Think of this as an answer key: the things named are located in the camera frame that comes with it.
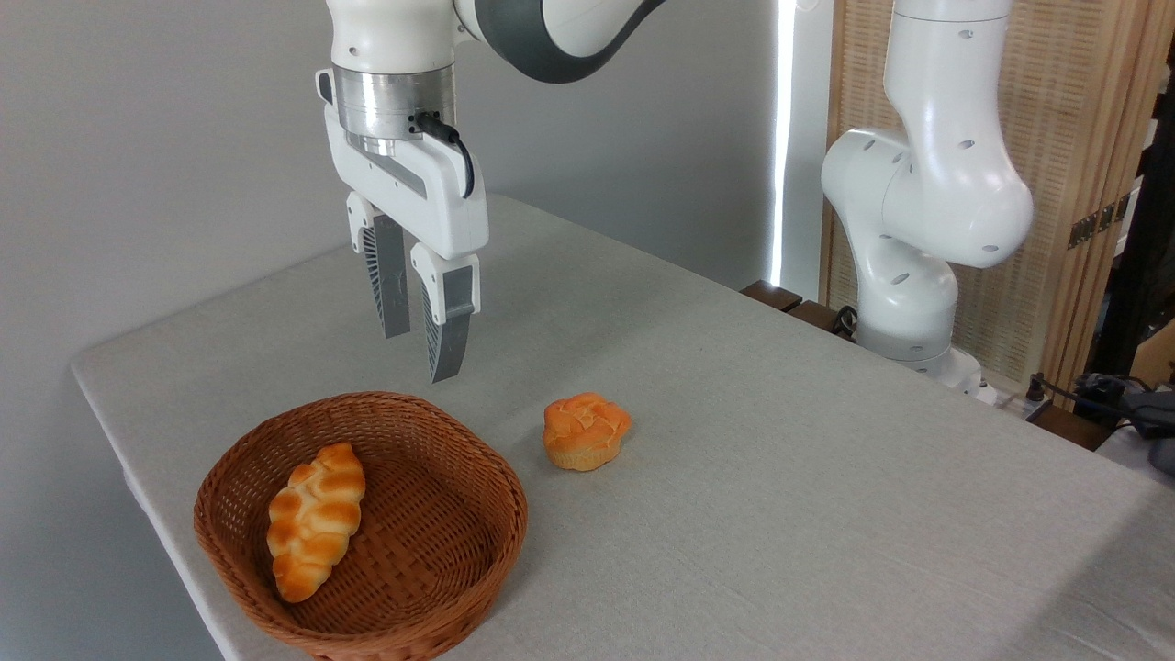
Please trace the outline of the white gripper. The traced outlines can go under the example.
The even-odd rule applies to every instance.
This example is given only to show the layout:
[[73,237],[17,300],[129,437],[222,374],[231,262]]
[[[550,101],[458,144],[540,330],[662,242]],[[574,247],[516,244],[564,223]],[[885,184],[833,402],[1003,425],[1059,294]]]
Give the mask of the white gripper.
[[470,322],[481,310],[474,252],[488,240],[481,168],[450,140],[454,70],[327,68],[316,73],[316,92],[335,169],[352,189],[350,240],[364,257],[383,333],[390,339],[410,331],[404,229],[419,240],[410,256],[422,279],[430,379],[450,379],[461,371]]

